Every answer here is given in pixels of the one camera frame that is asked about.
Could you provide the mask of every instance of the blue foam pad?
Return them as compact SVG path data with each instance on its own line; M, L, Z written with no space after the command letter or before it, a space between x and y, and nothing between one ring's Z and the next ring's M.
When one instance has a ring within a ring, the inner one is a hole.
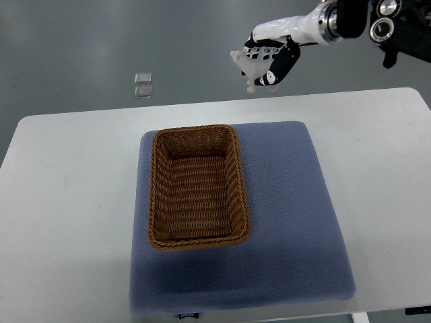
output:
M150 153L141 140L130 306L138 315L349 299L356 288L312 141L301 122L236 124L251 215L238 246L160 252L147 240Z

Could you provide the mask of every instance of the wicker basket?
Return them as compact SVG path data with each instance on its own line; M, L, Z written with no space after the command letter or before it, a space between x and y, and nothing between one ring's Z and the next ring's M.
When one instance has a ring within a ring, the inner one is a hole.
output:
M224 124L153 139L148 240L157 250L233 246L251 230L236 131Z

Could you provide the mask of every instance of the concrete floor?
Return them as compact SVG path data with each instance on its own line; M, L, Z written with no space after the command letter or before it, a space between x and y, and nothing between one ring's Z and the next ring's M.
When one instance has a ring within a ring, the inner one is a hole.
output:
M257 24L304 15L317 0L2 0L0 163L21 118L86 110L412 87L431 106L431 64L400 54L389 70L366 33L302 49L275 94L246 91L229 57ZM134 74L153 97L134 99ZM370 321L429 322L429 314L371 313ZM347 323L349 316L290 322Z

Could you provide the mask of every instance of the white robotic hand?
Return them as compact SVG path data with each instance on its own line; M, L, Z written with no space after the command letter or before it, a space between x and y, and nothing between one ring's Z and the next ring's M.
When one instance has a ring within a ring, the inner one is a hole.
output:
M230 56L248 77L247 91L268 86L271 91L290 72L300 57L300 46L329 45L340 40L337 33L337 6L334 0L321 3L306 16L274 20L255 27L243 52Z

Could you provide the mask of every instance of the white table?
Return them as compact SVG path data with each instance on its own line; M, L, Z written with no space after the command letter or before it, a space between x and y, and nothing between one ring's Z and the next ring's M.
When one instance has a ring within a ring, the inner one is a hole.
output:
M0 169L2 322L177 322L129 314L139 140L213 123L299 120L312 137L357 291L208 312L244 322L431 302L431 112L412 89L29 116Z

